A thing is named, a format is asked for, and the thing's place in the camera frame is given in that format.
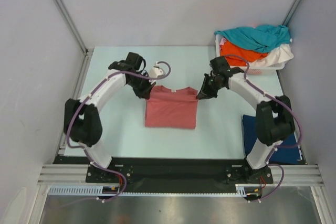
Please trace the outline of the pink polo shirt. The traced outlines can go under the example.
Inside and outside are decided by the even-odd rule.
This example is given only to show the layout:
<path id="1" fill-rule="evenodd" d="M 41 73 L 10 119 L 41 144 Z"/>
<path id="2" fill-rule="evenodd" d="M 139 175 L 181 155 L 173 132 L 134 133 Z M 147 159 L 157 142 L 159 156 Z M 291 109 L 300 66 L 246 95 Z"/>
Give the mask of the pink polo shirt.
<path id="1" fill-rule="evenodd" d="M 186 87 L 171 90 L 164 86 L 154 86 L 146 101 L 146 127 L 169 127 L 195 129 L 198 99 L 197 90 Z"/>

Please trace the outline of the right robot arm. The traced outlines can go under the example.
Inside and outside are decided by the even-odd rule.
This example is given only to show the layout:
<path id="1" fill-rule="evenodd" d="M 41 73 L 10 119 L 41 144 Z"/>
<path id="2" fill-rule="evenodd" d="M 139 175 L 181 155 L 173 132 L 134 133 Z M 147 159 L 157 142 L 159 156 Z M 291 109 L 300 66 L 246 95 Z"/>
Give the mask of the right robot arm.
<path id="1" fill-rule="evenodd" d="M 256 142 L 246 157 L 248 166 L 242 169 L 243 179 L 254 183 L 261 177 L 261 168 L 268 165 L 272 154 L 295 131 L 290 99 L 273 97 L 248 80 L 240 67 L 230 67 L 224 57 L 210 61 L 211 72 L 204 75 L 198 100 L 218 96 L 222 88 L 240 95 L 256 111 Z"/>

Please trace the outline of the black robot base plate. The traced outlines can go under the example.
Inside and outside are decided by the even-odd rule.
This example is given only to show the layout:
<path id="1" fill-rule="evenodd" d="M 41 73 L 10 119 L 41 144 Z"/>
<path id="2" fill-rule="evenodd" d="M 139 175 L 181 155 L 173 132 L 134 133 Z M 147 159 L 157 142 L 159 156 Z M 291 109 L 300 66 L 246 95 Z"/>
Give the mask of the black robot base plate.
<path id="1" fill-rule="evenodd" d="M 87 183 L 118 183 L 127 193 L 220 194 L 236 184 L 271 185 L 270 168 L 253 170 L 244 159 L 114 157 L 107 171 L 89 166 Z"/>

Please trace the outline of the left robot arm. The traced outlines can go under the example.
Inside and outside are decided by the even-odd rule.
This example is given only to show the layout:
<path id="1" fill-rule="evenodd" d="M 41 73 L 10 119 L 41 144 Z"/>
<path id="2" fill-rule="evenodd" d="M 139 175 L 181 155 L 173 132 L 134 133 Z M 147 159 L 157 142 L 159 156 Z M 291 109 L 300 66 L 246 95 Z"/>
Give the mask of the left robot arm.
<path id="1" fill-rule="evenodd" d="M 144 58 L 130 52 L 125 60 L 113 62 L 103 79 L 88 94 L 76 100 L 68 99 L 65 103 L 64 134 L 68 147 L 84 150 L 90 163 L 99 167 L 97 174 L 105 182 L 115 178 L 116 169 L 110 165 L 112 157 L 101 140 L 100 111 L 113 95 L 127 85 L 138 98 L 150 97 L 154 80 L 162 71 L 155 66 L 151 76 L 140 69 L 142 66 L 146 66 Z"/>

